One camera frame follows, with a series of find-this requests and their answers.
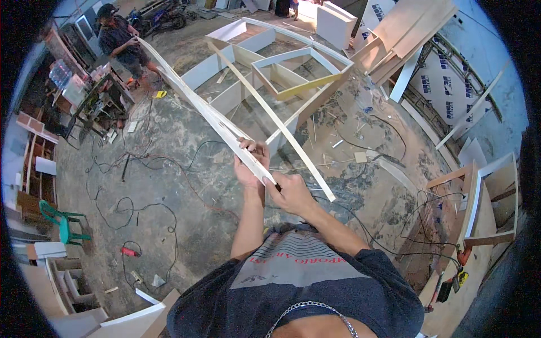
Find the red power tool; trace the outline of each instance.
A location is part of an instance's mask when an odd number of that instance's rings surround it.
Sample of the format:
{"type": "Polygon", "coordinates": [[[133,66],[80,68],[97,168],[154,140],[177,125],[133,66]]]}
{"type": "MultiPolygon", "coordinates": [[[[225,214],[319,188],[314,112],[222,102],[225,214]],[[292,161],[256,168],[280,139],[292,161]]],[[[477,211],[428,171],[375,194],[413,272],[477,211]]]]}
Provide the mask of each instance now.
{"type": "Polygon", "coordinates": [[[137,251],[128,249],[128,248],[126,248],[126,247],[122,247],[122,248],[120,249],[120,252],[122,252],[122,253],[125,254],[126,256],[131,256],[131,257],[139,257],[139,256],[141,256],[141,254],[138,253],[137,251]]]}

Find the power cord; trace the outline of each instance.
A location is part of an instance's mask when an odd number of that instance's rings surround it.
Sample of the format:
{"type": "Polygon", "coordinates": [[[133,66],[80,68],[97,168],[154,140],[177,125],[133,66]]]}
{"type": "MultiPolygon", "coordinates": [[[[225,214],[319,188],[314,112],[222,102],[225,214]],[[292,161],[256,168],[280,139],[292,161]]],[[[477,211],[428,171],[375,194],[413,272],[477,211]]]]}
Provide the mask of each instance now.
{"type": "MultiPolygon", "coordinates": [[[[325,197],[321,197],[321,196],[316,196],[316,195],[312,195],[313,198],[319,198],[319,199],[322,199],[322,200],[325,200],[325,201],[329,201],[327,198],[325,197]]],[[[377,245],[379,245],[380,247],[382,247],[383,250],[387,251],[388,253],[392,254],[392,255],[395,255],[395,256],[409,256],[409,255],[435,255],[435,256],[440,256],[440,257],[444,257],[444,258],[448,258],[450,260],[452,260],[455,264],[457,264],[458,266],[460,266],[460,263],[454,259],[453,257],[450,257],[450,256],[446,256],[446,255],[443,255],[443,254],[438,254],[438,253],[407,253],[407,254],[398,254],[398,253],[395,253],[389,249],[387,249],[386,247],[384,247],[383,245],[381,245],[373,236],[372,234],[370,234],[370,231],[368,231],[368,229],[366,228],[366,226],[361,222],[361,220],[357,217],[357,215],[351,211],[348,207],[345,207],[341,204],[338,204],[336,202],[331,202],[345,210],[347,210],[356,220],[357,222],[359,222],[359,224],[361,225],[362,229],[364,230],[365,234],[368,234],[368,236],[372,239],[372,241],[374,243],[376,243],[377,245]]]]}

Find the door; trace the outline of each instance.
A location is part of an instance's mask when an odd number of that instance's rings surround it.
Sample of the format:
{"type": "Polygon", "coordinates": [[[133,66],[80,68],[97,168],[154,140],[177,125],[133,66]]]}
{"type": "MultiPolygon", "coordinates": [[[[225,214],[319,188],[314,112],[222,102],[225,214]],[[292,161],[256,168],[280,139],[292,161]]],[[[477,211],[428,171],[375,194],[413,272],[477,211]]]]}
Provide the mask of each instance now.
{"type": "Polygon", "coordinates": [[[94,52],[94,54],[96,54],[97,58],[103,55],[103,52],[98,45],[98,38],[94,34],[92,26],[89,24],[86,15],[83,15],[79,19],[77,19],[77,21],[75,21],[75,25],[77,26],[79,33],[86,41],[90,49],[94,52]]]}

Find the man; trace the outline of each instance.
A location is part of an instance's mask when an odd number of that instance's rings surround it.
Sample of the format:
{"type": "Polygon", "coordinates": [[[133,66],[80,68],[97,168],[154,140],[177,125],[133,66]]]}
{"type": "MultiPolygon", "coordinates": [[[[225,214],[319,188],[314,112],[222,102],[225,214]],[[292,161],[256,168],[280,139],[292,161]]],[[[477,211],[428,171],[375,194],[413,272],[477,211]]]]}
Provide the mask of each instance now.
{"type": "Polygon", "coordinates": [[[299,0],[289,0],[289,6],[293,9],[294,19],[293,21],[299,20],[299,0]]]}
{"type": "Polygon", "coordinates": [[[148,56],[139,46],[135,36],[139,32],[133,28],[120,15],[114,15],[117,9],[111,4],[105,4],[100,7],[96,14],[96,20],[100,23],[100,34],[98,43],[103,52],[111,58],[116,58],[126,69],[130,71],[133,78],[149,92],[153,97],[164,95],[151,89],[146,79],[142,79],[143,70],[141,66],[147,67],[158,76],[160,73],[156,65],[150,61],[148,56]]]}
{"type": "MultiPolygon", "coordinates": [[[[269,168],[264,143],[239,139],[269,168]]],[[[265,186],[235,156],[244,208],[231,259],[179,297],[172,337],[415,337],[424,308],[381,250],[326,213],[300,175],[274,173],[265,186]],[[311,224],[263,234],[265,190],[311,224]]]]}

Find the wooden stick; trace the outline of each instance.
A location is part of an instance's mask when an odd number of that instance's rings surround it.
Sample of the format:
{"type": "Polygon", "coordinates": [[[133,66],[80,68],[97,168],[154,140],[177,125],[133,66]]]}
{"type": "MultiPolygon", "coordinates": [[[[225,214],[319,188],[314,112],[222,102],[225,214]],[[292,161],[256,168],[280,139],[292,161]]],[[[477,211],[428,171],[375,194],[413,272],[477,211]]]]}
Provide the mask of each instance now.
{"type": "Polygon", "coordinates": [[[278,128],[282,131],[283,135],[286,137],[286,139],[293,146],[293,149],[295,149],[297,154],[299,154],[299,157],[301,158],[301,160],[309,168],[312,175],[314,175],[315,180],[320,185],[320,187],[323,188],[323,191],[325,192],[325,195],[327,196],[329,201],[330,202],[334,201],[336,199],[336,197],[334,197],[334,194],[332,193],[331,189],[329,188],[329,186],[327,185],[327,183],[325,182],[323,177],[321,177],[321,175],[319,174],[318,170],[316,169],[316,167],[314,166],[312,161],[310,161],[310,158],[308,157],[308,155],[306,155],[306,153],[304,152],[302,147],[297,143],[297,141],[295,140],[293,135],[289,132],[287,127],[284,125],[282,120],[280,120],[280,118],[269,107],[267,102],[265,102],[265,100],[263,100],[261,95],[259,95],[259,93],[252,87],[252,85],[248,82],[248,80],[246,80],[245,77],[239,72],[239,70],[227,59],[227,57],[225,57],[225,55],[212,42],[209,41],[208,46],[212,51],[214,51],[227,64],[227,66],[229,68],[231,68],[231,71],[235,75],[237,75],[237,77],[244,84],[246,89],[248,89],[248,91],[252,93],[252,96],[255,97],[255,99],[259,102],[259,104],[267,112],[267,114],[274,121],[274,123],[276,123],[278,128]]]}
{"type": "Polygon", "coordinates": [[[229,73],[229,68],[223,71],[222,75],[220,75],[220,78],[218,79],[218,81],[216,81],[216,83],[222,83],[223,79],[226,78],[227,73],[229,73]]]}
{"type": "Polygon", "coordinates": [[[238,133],[244,134],[242,130],[235,126],[225,116],[220,114],[213,106],[209,105],[201,96],[192,91],[150,44],[139,37],[137,40],[139,41],[139,44],[143,46],[150,54],[152,54],[157,59],[159,64],[164,68],[164,71],[159,69],[162,77],[181,97],[186,98],[190,104],[193,105],[201,113],[201,115],[203,115],[210,126],[218,133],[218,135],[220,135],[220,137],[222,137],[231,150],[250,169],[250,171],[261,182],[263,182],[263,177],[266,177],[273,184],[276,184],[276,181],[273,179],[269,171],[265,169],[265,167],[263,167],[263,165],[248,150],[241,149],[239,147],[240,142],[238,138],[233,135],[231,130],[238,130],[238,133]]]}
{"type": "Polygon", "coordinates": [[[451,138],[451,136],[453,136],[453,134],[458,131],[458,129],[462,128],[466,124],[465,117],[466,117],[467,114],[474,114],[475,111],[481,107],[481,105],[485,101],[485,97],[490,93],[490,91],[494,88],[494,86],[496,85],[498,80],[502,77],[502,74],[504,73],[505,68],[507,68],[507,65],[509,65],[509,60],[507,60],[507,62],[505,63],[505,66],[498,73],[498,75],[496,75],[496,77],[494,78],[492,83],[489,85],[489,87],[485,90],[485,92],[479,97],[479,99],[477,99],[477,101],[473,105],[472,109],[470,109],[469,112],[464,113],[464,115],[460,117],[459,122],[457,123],[457,125],[455,125],[453,127],[453,129],[449,132],[449,134],[447,134],[443,138],[443,140],[441,140],[441,142],[438,143],[438,145],[436,145],[436,149],[440,149],[441,146],[444,145],[445,142],[447,142],[447,140],[449,140],[449,138],[451,138]]]}

